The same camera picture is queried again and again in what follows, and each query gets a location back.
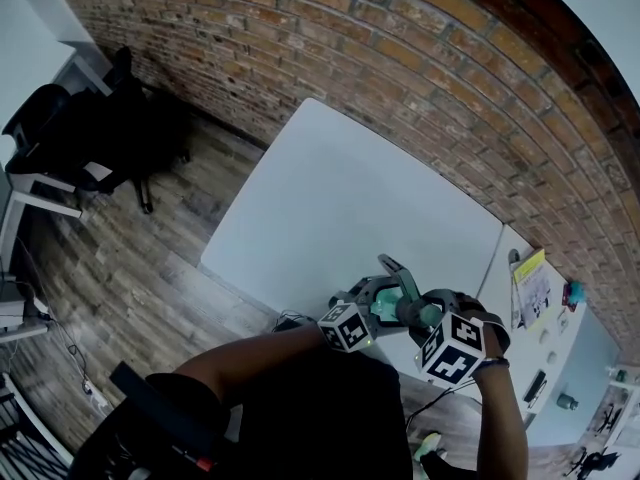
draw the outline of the black office chair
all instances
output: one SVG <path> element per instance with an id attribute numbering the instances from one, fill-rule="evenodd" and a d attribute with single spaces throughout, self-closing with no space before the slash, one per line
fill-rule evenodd
<path id="1" fill-rule="evenodd" d="M 586 480 L 592 471 L 604 471 L 605 469 L 613 467 L 613 465 L 620 457 L 620 454 L 605 454 L 605 451 L 606 448 L 602 450 L 602 453 L 595 452 L 587 454 L 587 449 L 585 447 L 582 447 L 582 454 L 580 456 L 580 459 L 577 462 L 572 462 L 571 470 L 562 476 L 569 476 L 576 469 L 580 468 L 580 471 L 578 471 L 578 480 Z"/>
<path id="2" fill-rule="evenodd" d="M 148 178 L 189 153 L 171 136 L 131 72 L 131 52 L 120 49 L 104 78 L 112 89 L 105 97 L 85 90 L 73 96 L 56 85 L 38 89 L 16 112 L 3 133 L 18 151 L 7 164 L 14 174 L 46 173 L 89 191 L 111 193 L 127 179 L 134 183 L 140 206 L 153 211 Z M 112 172 L 96 179 L 89 162 Z"/>

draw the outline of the wooden floor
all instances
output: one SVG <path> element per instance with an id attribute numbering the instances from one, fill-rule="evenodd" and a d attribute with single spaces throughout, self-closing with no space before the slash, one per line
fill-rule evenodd
<path id="1" fill-rule="evenodd" d="M 263 332 L 273 322 L 272 315 L 198 266 L 262 151 L 200 119 L 193 118 L 192 125 L 192 161 L 153 178 L 152 215 L 142 213 L 132 186 L 124 184 L 112 196 L 81 195 L 80 220 L 37 209 L 23 219 L 21 236 L 33 253 L 45 295 L 75 336 L 88 376 L 114 404 L 121 396 L 107 377 L 120 361 L 143 375 L 171 371 L 203 350 Z M 14 269 L 38 284 L 16 247 Z M 81 376 L 52 331 L 20 343 L 11 375 L 52 432 L 75 451 L 102 416 L 83 394 Z M 403 378 L 407 412 L 439 392 Z M 449 462 L 474 467 L 480 432 L 476 408 L 455 396 L 443 399 L 416 419 L 411 445 L 431 429 L 445 435 Z M 560 478 L 571 452 L 572 447 L 532 450 L 530 478 Z"/>

